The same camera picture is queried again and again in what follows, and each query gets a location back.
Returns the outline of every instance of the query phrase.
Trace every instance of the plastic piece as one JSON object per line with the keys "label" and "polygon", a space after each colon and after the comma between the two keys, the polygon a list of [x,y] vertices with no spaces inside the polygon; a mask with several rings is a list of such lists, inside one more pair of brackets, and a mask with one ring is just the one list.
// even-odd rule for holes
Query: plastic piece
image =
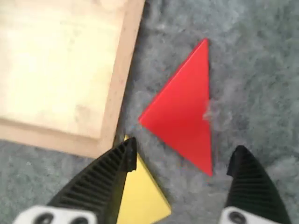
{"label": "plastic piece", "polygon": [[152,224],[170,214],[168,201],[137,154],[137,169],[127,174],[117,224]]}
{"label": "plastic piece", "polygon": [[66,184],[48,205],[88,210],[99,224],[115,224],[127,172],[136,169],[136,147],[136,139],[130,138],[110,149]]}
{"label": "plastic piece", "polygon": [[237,207],[280,224],[291,224],[283,201],[268,174],[244,146],[238,146],[229,162],[232,181],[225,207]]}
{"label": "plastic piece", "polygon": [[145,109],[139,122],[199,169],[212,175],[208,39],[198,44]]}

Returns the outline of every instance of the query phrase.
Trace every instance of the triangle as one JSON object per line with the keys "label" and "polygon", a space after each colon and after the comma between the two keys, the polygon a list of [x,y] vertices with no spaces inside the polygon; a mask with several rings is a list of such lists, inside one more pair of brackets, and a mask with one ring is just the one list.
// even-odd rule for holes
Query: triangle
{"label": "triangle", "polygon": [[212,175],[208,39],[202,40],[139,117],[166,144]]}
{"label": "triangle", "polygon": [[117,224],[152,224],[170,214],[168,201],[137,154],[137,169],[127,174]]}

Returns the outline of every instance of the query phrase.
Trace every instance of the plywood board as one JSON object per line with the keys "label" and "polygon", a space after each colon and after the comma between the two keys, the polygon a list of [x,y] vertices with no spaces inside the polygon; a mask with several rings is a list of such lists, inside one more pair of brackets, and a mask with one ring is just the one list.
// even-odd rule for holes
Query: plywood board
{"label": "plywood board", "polygon": [[144,0],[2,0],[0,138],[97,157],[113,143]]}

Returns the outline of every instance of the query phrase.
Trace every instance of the red triangle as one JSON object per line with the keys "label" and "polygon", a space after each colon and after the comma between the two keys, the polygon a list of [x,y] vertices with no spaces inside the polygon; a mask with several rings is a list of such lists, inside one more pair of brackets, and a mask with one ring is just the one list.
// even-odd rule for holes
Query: red triangle
{"label": "red triangle", "polygon": [[139,117],[139,122],[212,175],[208,39],[201,41]]}

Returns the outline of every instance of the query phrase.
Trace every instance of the carpet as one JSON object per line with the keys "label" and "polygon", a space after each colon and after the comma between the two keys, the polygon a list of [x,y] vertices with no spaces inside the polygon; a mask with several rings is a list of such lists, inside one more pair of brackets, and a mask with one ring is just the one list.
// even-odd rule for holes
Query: carpet
{"label": "carpet", "polygon": [[[217,223],[231,182],[229,158],[239,144],[266,168],[292,222],[299,223],[298,15],[297,0],[146,2],[117,136],[137,138],[141,156],[172,205],[172,215],[160,224]],[[137,122],[204,37],[210,40],[212,178]],[[1,141],[1,223],[47,203],[90,161]]]}

